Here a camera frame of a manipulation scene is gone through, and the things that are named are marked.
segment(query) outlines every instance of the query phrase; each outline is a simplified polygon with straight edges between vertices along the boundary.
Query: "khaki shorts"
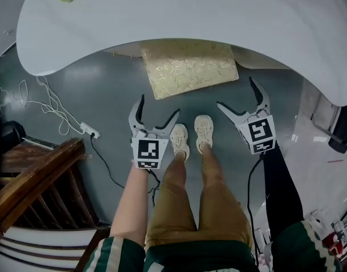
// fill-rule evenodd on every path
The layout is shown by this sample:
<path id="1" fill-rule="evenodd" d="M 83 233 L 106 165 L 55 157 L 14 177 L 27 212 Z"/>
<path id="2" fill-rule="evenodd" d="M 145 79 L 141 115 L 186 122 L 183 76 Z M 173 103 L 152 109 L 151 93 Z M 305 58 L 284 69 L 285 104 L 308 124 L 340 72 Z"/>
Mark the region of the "khaki shorts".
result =
<path id="1" fill-rule="evenodd" d="M 251 227 L 240 204 L 221 181 L 205 188 L 197 229 L 186 191 L 164 181 L 149 225 L 146 248 L 200 240 L 235 240 L 251 247 Z"/>

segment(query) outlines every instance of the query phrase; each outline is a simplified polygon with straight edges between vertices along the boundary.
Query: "gray floor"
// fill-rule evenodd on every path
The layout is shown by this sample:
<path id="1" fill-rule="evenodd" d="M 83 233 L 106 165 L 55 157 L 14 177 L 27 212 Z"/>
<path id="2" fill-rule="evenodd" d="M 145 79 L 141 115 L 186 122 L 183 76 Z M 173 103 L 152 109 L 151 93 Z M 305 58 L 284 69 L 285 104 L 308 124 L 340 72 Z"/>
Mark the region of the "gray floor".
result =
<path id="1" fill-rule="evenodd" d="M 192 211 L 197 220 L 199 197 L 202 189 L 200 174 L 201 158 L 195 147 L 194 119 L 197 115 L 208 114 L 214 121 L 214 151 L 221 160 L 227 183 L 237 199 L 245 207 L 247 202 L 247 178 L 258 159 L 250 155 L 238 132 L 223 113 L 216 107 L 216 101 L 223 101 L 237 111 L 256 108 L 254 94 L 248 76 L 258 80 L 271 97 L 271 111 L 274 116 L 277 139 L 284 147 L 291 140 L 295 116 L 298 113 L 302 91 L 302 78 L 289 70 L 248 70 L 239 67 L 240 79 L 236 82 L 220 84 L 211 88 L 155 100 L 149 85 L 147 73 L 141 58 L 130 58 L 99 52 L 73 63 L 71 66 L 48 76 L 50 86 L 63 105 L 79 121 L 86 122 L 101 133 L 96 148 L 109 163 L 113 176 L 121 184 L 127 179 L 132 150 L 131 130 L 128 114 L 134 102 L 145 94 L 143 122 L 147 127 L 162 125 L 177 108 L 181 109 L 178 122 L 186 124 L 189 130 L 191 156 L 186 163 L 187 192 Z M 0 59 L 0 87 L 13 90 L 19 96 L 18 87 L 26 79 L 30 100 L 48 102 L 44 87 L 21 67 L 16 49 Z M 5 95 L 2 102 L 7 102 Z M 68 137 L 80 137 L 74 131 L 63 137 L 58 133 L 59 118 L 53 114 L 43 114 L 39 105 L 29 103 L 26 107 L 18 102 L 3 108 L 6 120 L 22 124 L 26 133 L 53 143 L 62 143 Z M 109 178 L 103 162 L 94 154 L 89 137 L 84 135 L 86 150 L 93 159 L 81 163 L 85 187 L 98 216 L 110 222 L 114 216 L 122 189 Z M 167 148 L 161 169 L 157 172 L 161 179 L 165 168 L 173 158 L 172 148 Z M 264 201 L 263 168 L 258 166 L 251 183 L 251 208 L 258 211 Z"/>

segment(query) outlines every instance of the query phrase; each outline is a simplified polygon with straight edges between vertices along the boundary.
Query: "black cable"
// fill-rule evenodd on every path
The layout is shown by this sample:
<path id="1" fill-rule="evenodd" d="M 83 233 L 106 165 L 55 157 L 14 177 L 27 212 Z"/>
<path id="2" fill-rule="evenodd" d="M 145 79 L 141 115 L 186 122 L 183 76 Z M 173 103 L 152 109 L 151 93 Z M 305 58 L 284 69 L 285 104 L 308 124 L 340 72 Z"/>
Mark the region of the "black cable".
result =
<path id="1" fill-rule="evenodd" d="M 111 180 L 112 180 L 116 185 L 118 185 L 118 186 L 120 186 L 122 189 L 124 189 L 125 187 L 124 187 L 123 185 L 121 185 L 120 183 L 116 182 L 115 179 L 113 179 L 112 174 L 110 173 L 110 168 L 109 168 L 108 164 L 106 163 L 106 161 L 104 160 L 104 158 L 99 154 L 99 152 L 95 149 L 94 144 L 93 144 L 93 137 L 94 137 L 94 135 L 95 135 L 94 133 L 92 133 L 92 134 L 90 135 L 90 142 L 91 142 L 91 144 L 92 144 L 93 149 L 95 150 L 96 154 L 100 157 L 100 159 L 104 162 L 104 164 L 105 164 L 105 166 L 106 166 L 106 169 L 107 169 L 108 172 L 109 172 L 109 176 L 110 176 Z M 151 174 L 151 175 L 155 178 L 155 180 L 157 181 L 156 187 L 155 187 L 155 188 L 152 188 L 152 189 L 148 192 L 148 194 L 151 193 L 151 192 L 153 192 L 153 194 L 152 194 L 152 204 L 153 204 L 153 207 L 155 207 L 155 196 L 156 196 L 156 191 L 159 190 L 161 181 L 157 178 L 156 174 L 155 174 L 151 169 L 147 169 L 147 172 L 148 172 L 149 174 Z"/>
<path id="2" fill-rule="evenodd" d="M 254 173 L 255 168 L 259 165 L 259 163 L 264 159 L 263 153 L 260 154 L 259 160 L 255 163 L 255 165 L 252 167 L 250 173 L 249 173 L 249 179 L 247 181 L 247 210 L 249 211 L 250 214 L 250 220 L 251 220 L 251 232 L 252 232 L 252 237 L 254 238 L 254 244 L 255 244 L 255 258 L 256 258 L 256 265 L 259 267 L 259 257 L 258 257 L 258 243 L 256 242 L 256 237 L 255 237 L 255 231 L 254 231 L 254 220 L 252 218 L 252 213 L 250 210 L 250 182 L 251 182 L 251 176 Z"/>
<path id="3" fill-rule="evenodd" d="M 108 172 L 109 172 L 109 176 L 110 176 L 110 178 L 113 180 L 113 182 L 114 182 L 116 185 L 120 186 L 122 189 L 124 189 L 124 186 L 123 186 L 123 185 L 121 185 L 120 183 L 118 183 L 118 182 L 116 182 L 116 181 L 114 180 L 114 178 L 112 177 L 112 174 L 110 173 L 110 168 L 109 168 L 108 164 L 106 163 L 106 161 L 104 160 L 104 158 L 101 157 L 101 155 L 99 154 L 99 152 L 95 149 L 94 144 L 93 144 L 93 137 L 94 137 L 94 135 L 95 135 L 94 133 L 92 133 L 92 134 L 90 135 L 90 142 L 91 142 L 91 144 L 92 144 L 93 149 L 95 150 L 96 154 L 101 158 L 101 160 L 103 160 L 103 162 L 104 162 L 104 164 L 105 164 L 105 166 L 106 166 L 106 169 L 107 169 Z"/>

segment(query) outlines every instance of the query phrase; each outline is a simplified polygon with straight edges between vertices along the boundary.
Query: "person's leg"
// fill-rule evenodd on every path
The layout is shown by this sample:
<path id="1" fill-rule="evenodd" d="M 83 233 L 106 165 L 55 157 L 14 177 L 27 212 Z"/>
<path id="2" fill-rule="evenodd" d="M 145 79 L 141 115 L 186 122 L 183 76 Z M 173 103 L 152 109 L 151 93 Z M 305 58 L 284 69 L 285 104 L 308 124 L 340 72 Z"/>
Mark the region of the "person's leg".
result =
<path id="1" fill-rule="evenodd" d="M 303 218 L 303 207 L 297 189 L 278 144 L 264 155 L 266 212 L 274 240 L 283 230 Z"/>
<path id="2" fill-rule="evenodd" d="M 226 186 L 221 164 L 212 147 L 213 123 L 208 116 L 195 121 L 197 146 L 202 153 L 203 191 L 199 232 L 203 240 L 236 240 L 251 246 L 251 230 L 235 196 Z"/>
<path id="3" fill-rule="evenodd" d="M 196 231 L 189 197 L 185 190 L 185 160 L 189 156 L 187 129 L 177 124 L 171 133 L 175 157 L 163 177 L 158 200 L 147 232 L 147 247 L 186 240 L 186 233 Z"/>

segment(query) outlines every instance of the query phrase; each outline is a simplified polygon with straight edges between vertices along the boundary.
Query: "white table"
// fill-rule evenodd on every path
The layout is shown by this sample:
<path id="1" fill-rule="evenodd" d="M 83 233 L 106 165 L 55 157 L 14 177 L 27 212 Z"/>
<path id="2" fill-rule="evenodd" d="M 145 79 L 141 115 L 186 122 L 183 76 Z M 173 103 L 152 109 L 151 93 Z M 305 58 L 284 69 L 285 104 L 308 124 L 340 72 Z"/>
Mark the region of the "white table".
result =
<path id="1" fill-rule="evenodd" d="M 163 38 L 263 53 L 347 104 L 347 0 L 25 0 L 17 47 L 23 67 L 42 75 L 99 50 Z"/>

